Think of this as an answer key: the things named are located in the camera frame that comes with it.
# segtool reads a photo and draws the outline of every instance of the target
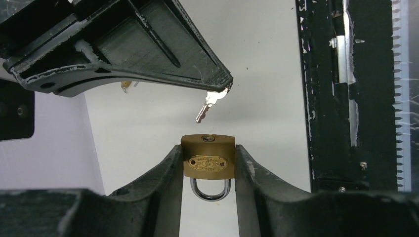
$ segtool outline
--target screw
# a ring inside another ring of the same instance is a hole
[[[213,142],[213,141],[215,141],[215,137],[214,137],[214,135],[204,135],[204,136],[202,136],[202,138],[201,138],[204,142]]]
[[[337,47],[337,39],[336,38],[331,38],[330,41],[329,41],[329,43],[330,43],[330,46],[332,48],[336,48]]]
[[[359,165],[362,167],[362,170],[366,170],[368,168],[368,164],[366,162],[361,162]]]
[[[21,118],[25,118],[28,116],[28,107],[26,105],[20,105],[17,108],[17,115]]]

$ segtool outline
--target brass padlock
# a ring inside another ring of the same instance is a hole
[[[124,93],[126,93],[126,90],[128,89],[130,85],[131,85],[130,81],[121,81],[121,88],[124,91]]]
[[[230,192],[234,178],[236,139],[232,136],[195,134],[181,139],[183,170],[191,180],[192,191],[206,201],[219,201]],[[224,179],[224,190],[217,195],[206,195],[197,186],[197,179]]]

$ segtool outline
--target oval label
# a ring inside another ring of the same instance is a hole
[[[217,172],[228,166],[226,159],[215,156],[193,156],[189,159],[189,166],[197,171]]]

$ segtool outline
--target scratched black surface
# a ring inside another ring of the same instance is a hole
[[[0,191],[0,237],[178,237],[180,145],[108,197],[89,190]]]
[[[4,63],[24,88],[72,97],[124,80],[213,91],[232,83],[177,0],[133,1],[140,17],[124,0],[87,1],[75,1],[70,5],[75,13],[61,14],[61,21],[38,32],[41,36]],[[79,40],[87,46],[75,47]]]
[[[342,32],[342,16],[331,17],[342,6],[331,0],[296,4],[312,191],[327,189],[319,186],[326,180],[397,190],[391,1],[350,1],[354,34],[366,41],[353,48],[359,80],[349,89],[359,105],[356,148],[349,140],[348,85],[337,83],[337,51],[329,43]],[[362,161],[368,163],[367,170],[362,170]]]
[[[351,0],[354,76],[359,94],[356,161],[367,162],[371,190],[397,190],[391,1]]]

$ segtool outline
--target key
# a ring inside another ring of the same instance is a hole
[[[230,91],[231,85],[226,87],[222,92],[214,92],[214,91],[208,91],[207,96],[205,98],[205,104],[202,107],[201,111],[199,111],[199,114],[196,118],[196,122],[200,123],[204,118],[207,111],[215,105],[217,100],[224,98],[227,93]]]
[[[121,88],[124,91],[124,93],[127,93],[127,88],[129,87],[129,85],[131,85],[130,81],[122,81],[121,82]]]

